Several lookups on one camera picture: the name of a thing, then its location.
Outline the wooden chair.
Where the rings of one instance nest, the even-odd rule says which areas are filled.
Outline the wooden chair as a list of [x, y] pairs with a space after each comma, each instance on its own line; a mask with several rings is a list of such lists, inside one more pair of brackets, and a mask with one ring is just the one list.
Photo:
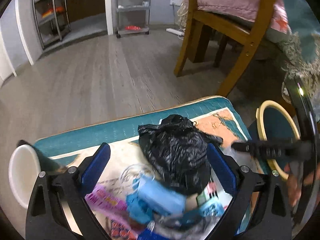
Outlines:
[[175, 76], [179, 77], [182, 74], [182, 70], [187, 59], [187, 49], [191, 46], [196, 25], [198, 23], [207, 25], [215, 31], [223, 34], [222, 44], [219, 46], [217, 56], [215, 58], [215, 66], [218, 66], [221, 61], [228, 38], [231, 38], [244, 46], [234, 67], [231, 69], [230, 73], [226, 76], [216, 92], [217, 95], [227, 97], [245, 72], [252, 57], [257, 51], [257, 48], [271, 23], [271, 19], [274, 14], [274, 4], [276, 1], [277, 0], [259, 1], [259, 10], [257, 12], [255, 22], [253, 27], [248, 30], [225, 17], [198, 9], [197, 0], [189, 0], [187, 25], [180, 55], [174, 69]]

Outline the blue white snack bag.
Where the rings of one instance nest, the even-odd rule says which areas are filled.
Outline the blue white snack bag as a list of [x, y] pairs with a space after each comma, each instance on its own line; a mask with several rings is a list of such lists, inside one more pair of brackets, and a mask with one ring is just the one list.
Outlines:
[[157, 217], [139, 234], [138, 239], [205, 239], [225, 210], [214, 197], [200, 207], [181, 215]]

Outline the black plastic trash bag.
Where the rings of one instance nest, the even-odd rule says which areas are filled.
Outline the black plastic trash bag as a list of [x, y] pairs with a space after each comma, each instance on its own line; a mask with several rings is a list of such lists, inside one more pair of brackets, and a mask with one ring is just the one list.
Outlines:
[[186, 117], [173, 114], [159, 125], [139, 125], [139, 145], [163, 185], [185, 196], [200, 194], [210, 180], [209, 144], [223, 139], [199, 130]]

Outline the metal shelf rack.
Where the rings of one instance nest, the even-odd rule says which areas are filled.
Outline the metal shelf rack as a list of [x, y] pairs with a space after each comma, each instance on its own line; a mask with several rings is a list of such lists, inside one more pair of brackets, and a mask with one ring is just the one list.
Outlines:
[[61, 42], [71, 31], [67, 0], [32, 0], [36, 31], [43, 49]]

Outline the pink seat cushion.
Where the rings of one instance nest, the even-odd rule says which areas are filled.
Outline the pink seat cushion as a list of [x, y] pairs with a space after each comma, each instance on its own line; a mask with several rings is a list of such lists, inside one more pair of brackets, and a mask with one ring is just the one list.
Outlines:
[[[259, 10], [260, 0], [197, 0], [198, 9], [240, 18], [254, 22]], [[287, 33], [290, 31], [283, 0], [277, 0], [273, 6], [274, 13], [271, 28]]]

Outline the light blue wrapper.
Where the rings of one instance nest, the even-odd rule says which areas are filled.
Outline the light blue wrapper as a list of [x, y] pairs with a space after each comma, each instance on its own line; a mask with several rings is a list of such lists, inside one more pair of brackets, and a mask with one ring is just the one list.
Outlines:
[[141, 175], [132, 182], [132, 192], [126, 196], [127, 212], [132, 220], [148, 224], [154, 214], [180, 215], [185, 211], [186, 196], [164, 187], [150, 176]]

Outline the green white small carton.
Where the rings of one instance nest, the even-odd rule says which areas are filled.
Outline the green white small carton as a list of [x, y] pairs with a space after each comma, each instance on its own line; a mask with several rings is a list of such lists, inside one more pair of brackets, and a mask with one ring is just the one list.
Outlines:
[[196, 197], [197, 205], [201, 206], [208, 200], [218, 197], [215, 183], [209, 182], [204, 190]]

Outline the black round gripper frame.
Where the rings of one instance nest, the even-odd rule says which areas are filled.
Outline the black round gripper frame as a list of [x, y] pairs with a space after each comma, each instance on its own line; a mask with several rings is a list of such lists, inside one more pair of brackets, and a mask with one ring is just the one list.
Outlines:
[[316, 117], [306, 87], [300, 77], [288, 78], [285, 86], [295, 108], [300, 139], [292, 143], [291, 160], [297, 163], [294, 170], [301, 187], [301, 197], [293, 212], [295, 225], [306, 223], [316, 206], [319, 182], [316, 179], [319, 162], [319, 133]]

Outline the grey rolling storage cart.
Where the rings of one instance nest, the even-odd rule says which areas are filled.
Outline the grey rolling storage cart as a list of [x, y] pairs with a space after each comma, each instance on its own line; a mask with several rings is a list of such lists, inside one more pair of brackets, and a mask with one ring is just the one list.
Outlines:
[[116, 37], [150, 33], [151, 0], [116, 0]]

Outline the white power strip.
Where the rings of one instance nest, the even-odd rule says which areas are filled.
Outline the white power strip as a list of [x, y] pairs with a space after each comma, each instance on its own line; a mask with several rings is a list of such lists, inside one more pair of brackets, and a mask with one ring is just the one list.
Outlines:
[[171, 33], [171, 34], [177, 35], [177, 36], [184, 36], [184, 32], [183, 31], [176, 30], [176, 29], [173, 29], [173, 28], [167, 28], [166, 31]]

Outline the round teal stool yellow rim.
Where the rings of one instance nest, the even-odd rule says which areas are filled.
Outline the round teal stool yellow rim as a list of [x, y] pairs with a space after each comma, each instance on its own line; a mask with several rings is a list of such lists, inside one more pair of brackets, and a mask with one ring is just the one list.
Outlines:
[[[255, 113], [255, 120], [248, 127], [252, 140], [299, 139], [298, 128], [289, 113], [275, 101], [264, 101]], [[268, 174], [273, 170], [286, 181], [286, 161], [255, 159], [258, 172]]]

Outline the black cup white inside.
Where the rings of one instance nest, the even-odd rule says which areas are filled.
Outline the black cup white inside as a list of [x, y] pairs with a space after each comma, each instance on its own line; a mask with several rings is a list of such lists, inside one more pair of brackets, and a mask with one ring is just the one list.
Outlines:
[[63, 165], [46, 157], [38, 148], [25, 140], [19, 140], [9, 161], [11, 191], [20, 206], [27, 209], [39, 173], [64, 170]]

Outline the purple snack wrapper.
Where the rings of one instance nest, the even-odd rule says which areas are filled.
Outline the purple snack wrapper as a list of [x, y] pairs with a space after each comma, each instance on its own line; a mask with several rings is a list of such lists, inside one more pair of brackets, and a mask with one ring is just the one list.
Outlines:
[[106, 232], [112, 239], [138, 239], [138, 230], [130, 222], [127, 204], [98, 184], [85, 196], [90, 209], [102, 215]]

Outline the teal fringed tablecloth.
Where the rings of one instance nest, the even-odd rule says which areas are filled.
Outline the teal fringed tablecloth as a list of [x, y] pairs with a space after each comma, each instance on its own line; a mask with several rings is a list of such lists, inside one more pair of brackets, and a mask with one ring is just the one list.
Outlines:
[[281, 51], [284, 81], [300, 77], [319, 107], [319, 21], [306, 0], [277, 0], [267, 38]]

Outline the teal beige patterned cushion mat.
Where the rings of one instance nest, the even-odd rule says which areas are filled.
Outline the teal beige patterned cushion mat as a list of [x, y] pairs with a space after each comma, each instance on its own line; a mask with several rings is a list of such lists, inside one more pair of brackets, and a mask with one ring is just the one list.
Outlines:
[[70, 167], [79, 166], [103, 142], [109, 144], [111, 157], [98, 183], [115, 197], [125, 199], [139, 170], [134, 167], [124, 181], [120, 180], [122, 172], [132, 164], [148, 165], [138, 144], [138, 126], [157, 125], [171, 114], [184, 116], [200, 130], [222, 137], [225, 153], [229, 152], [232, 142], [249, 139], [251, 135], [227, 98], [208, 96], [177, 107], [52, 135], [39, 139], [34, 146], [46, 157]]

